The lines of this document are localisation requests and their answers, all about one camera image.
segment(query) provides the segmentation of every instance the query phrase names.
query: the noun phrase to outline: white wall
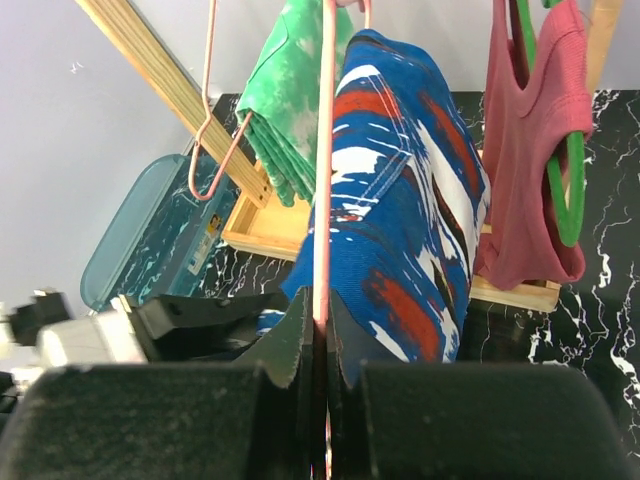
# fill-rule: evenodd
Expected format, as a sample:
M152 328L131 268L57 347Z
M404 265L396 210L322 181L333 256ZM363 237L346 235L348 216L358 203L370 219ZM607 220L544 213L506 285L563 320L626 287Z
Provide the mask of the white wall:
M200 83L209 0L132 0L165 44ZM578 0L587 21L591 0ZM241 92L285 0L218 0L211 86ZM457 91L484 89L491 0L373 0L373 27L427 50ZM537 28L548 10L529 0ZM352 10L359 27L362 15ZM621 14L602 88L640 89L640 1L627 0Z
M0 45L0 301L52 286L81 313L119 204L189 135L73 0L4 0Z

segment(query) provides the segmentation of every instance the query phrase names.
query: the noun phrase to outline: teal plastic container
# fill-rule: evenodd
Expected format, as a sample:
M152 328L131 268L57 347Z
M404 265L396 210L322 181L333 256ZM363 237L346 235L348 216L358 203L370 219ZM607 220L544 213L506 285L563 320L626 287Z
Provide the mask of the teal plastic container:
M139 304L160 294L191 296L204 281L237 196L225 175L211 200L193 198L189 162L168 155L138 177L82 275L80 294L88 307L104 311L120 294ZM200 158L200 191L217 171L211 157Z

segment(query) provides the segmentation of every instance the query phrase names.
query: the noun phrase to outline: blue red white garment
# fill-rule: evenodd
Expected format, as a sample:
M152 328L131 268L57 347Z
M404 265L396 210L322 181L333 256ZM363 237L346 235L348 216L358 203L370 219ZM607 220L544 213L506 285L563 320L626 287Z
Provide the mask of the blue red white garment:
M453 361L490 187L426 52L373 30L353 38L332 164L331 288L398 358ZM282 285L290 298L312 284L313 240L310 229ZM260 331L280 318L264 312Z

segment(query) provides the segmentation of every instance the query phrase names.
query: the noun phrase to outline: pink tank top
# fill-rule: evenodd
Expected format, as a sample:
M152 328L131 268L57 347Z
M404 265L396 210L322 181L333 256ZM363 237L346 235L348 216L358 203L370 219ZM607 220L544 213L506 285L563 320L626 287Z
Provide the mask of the pink tank top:
M487 223L476 273L508 290L525 280L578 280L585 263L579 246L558 236L546 164L573 131L590 134L591 97L586 89L586 36L575 0L548 14L528 74L515 0L493 1L493 28L485 93L483 164L491 181Z

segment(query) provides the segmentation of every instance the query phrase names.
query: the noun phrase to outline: green plastic hanger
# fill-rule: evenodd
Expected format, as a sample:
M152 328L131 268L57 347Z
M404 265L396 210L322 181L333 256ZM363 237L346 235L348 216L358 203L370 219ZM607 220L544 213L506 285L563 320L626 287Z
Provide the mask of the green plastic hanger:
M516 0L520 18L520 28L527 55L529 71L532 72L536 58L536 34L531 23L528 0ZM552 8L562 0L542 0L545 8ZM547 164L547 176L551 187L551 199L558 221L560 240L567 247L578 243L584 217L584 134L572 132L567 138L567 156L569 160L569 207L564 198L560 161L553 155Z

